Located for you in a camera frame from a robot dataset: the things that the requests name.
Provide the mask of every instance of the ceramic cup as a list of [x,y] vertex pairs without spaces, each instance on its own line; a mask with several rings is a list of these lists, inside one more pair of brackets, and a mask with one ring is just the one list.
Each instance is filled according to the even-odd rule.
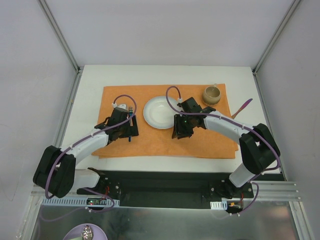
[[220,101],[221,92],[217,86],[217,84],[214,84],[213,86],[208,86],[202,93],[202,101],[206,105],[212,106]]

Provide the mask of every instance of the plate on metal surface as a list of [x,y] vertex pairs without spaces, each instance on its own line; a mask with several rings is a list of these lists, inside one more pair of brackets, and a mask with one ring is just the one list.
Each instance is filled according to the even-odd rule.
[[75,226],[67,233],[67,235],[65,235],[63,240],[72,240],[72,239],[80,237],[81,233],[84,230],[84,227],[86,225],[89,225],[92,228],[92,231],[93,231],[93,239],[92,240],[108,240],[105,232],[97,225],[94,225],[91,223],[84,223],[84,224],[80,224],[78,226]]

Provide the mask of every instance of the white plate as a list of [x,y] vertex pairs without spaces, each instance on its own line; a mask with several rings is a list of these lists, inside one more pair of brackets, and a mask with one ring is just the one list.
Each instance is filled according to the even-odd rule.
[[[171,105],[181,111],[178,102],[169,97]],[[143,117],[145,121],[156,129],[169,129],[174,126],[174,115],[177,114],[167,103],[165,96],[156,96],[150,99],[143,109]]]
[[108,240],[105,232],[97,225],[91,223],[84,223],[72,228],[67,235],[65,235],[63,240],[75,239],[81,236],[81,233],[86,225],[89,225],[93,231],[93,240]]

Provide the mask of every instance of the orange towel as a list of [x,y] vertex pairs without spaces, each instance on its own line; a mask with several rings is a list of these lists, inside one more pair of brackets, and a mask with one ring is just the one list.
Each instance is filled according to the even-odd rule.
[[[113,100],[121,95],[132,96],[137,103],[136,119],[139,136],[117,139],[110,146],[98,149],[92,155],[101,158],[128,157],[128,156],[193,156],[210,159],[234,159],[238,145],[220,133],[195,127],[191,138],[172,139],[173,127],[169,129],[156,129],[147,124],[143,116],[145,104],[157,96],[165,96],[169,85],[138,85],[138,86],[105,86],[102,94],[98,123],[111,115]],[[207,85],[178,85],[183,100],[194,97],[203,108],[202,92]],[[214,106],[222,114],[231,117],[226,86],[219,84],[221,100]],[[175,89],[169,91],[169,96],[178,98]],[[117,104],[133,106],[129,98],[122,97]]]

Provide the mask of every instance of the white wall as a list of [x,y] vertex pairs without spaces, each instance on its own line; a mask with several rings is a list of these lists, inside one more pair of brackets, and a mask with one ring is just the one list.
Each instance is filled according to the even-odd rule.
[[0,239],[16,239],[75,71],[36,0],[0,7]]
[[79,65],[254,67],[293,0],[47,0]]
[[289,180],[320,236],[320,1],[304,0],[258,72]]

